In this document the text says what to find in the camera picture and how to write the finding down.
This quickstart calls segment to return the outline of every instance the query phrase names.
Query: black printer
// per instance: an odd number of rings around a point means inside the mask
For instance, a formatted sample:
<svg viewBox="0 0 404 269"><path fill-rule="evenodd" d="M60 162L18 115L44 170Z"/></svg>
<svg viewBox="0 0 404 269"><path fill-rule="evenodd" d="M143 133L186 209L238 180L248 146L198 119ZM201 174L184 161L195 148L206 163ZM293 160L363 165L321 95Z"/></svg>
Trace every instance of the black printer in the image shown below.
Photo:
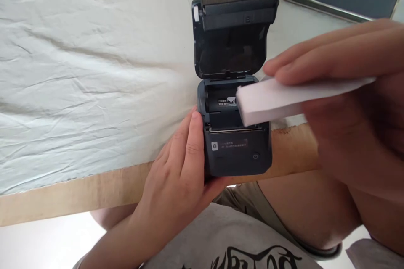
<svg viewBox="0 0 404 269"><path fill-rule="evenodd" d="M262 174L272 165L269 122L244 127L236 101L239 86L266 59L266 35L279 0L194 0L198 111L204 122L205 174Z"/></svg>

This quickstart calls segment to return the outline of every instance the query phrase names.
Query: black graphic print on shirt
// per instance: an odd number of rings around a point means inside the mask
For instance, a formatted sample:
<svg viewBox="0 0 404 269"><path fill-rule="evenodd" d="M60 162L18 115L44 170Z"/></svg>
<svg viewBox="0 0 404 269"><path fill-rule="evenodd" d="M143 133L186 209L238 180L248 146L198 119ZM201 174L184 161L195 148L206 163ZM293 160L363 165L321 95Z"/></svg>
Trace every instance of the black graphic print on shirt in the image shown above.
<svg viewBox="0 0 404 269"><path fill-rule="evenodd" d="M210 269L298 269L298 261L301 259L285 247L278 245L269 247L258 254L229 246L223 259L220 260L218 256L212 261Z"/></svg>

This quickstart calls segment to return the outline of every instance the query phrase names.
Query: gray t-shirt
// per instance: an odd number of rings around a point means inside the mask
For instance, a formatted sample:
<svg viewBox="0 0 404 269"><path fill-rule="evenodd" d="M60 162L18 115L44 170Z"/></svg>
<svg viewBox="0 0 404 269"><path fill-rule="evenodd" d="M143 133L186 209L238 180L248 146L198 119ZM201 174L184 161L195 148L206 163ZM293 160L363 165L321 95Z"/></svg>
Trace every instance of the gray t-shirt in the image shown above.
<svg viewBox="0 0 404 269"><path fill-rule="evenodd" d="M356 269L403 268L404 258L373 240L347 251ZM211 204L143 269L317 269L312 258L271 227L230 207Z"/></svg>

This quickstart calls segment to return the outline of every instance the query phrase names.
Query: open printer lid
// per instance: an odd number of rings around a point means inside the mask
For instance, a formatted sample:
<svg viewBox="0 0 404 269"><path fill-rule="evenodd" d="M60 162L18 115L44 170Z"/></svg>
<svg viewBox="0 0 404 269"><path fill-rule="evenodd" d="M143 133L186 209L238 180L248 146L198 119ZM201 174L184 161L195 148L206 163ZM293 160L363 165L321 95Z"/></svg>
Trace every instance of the open printer lid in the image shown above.
<svg viewBox="0 0 404 269"><path fill-rule="evenodd" d="M198 77L236 79L260 70L278 4L279 0L192 1Z"/></svg>

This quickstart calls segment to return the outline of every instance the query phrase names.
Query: white floor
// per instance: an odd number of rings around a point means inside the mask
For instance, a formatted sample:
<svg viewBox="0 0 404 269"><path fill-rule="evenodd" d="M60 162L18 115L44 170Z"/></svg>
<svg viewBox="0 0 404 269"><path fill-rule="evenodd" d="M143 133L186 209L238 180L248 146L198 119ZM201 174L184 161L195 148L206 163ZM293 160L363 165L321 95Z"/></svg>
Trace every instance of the white floor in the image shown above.
<svg viewBox="0 0 404 269"><path fill-rule="evenodd" d="M0 228L1 269L71 269L104 234L89 213ZM358 228L344 242L369 237ZM321 262L324 269L353 269L346 253L338 259Z"/></svg>

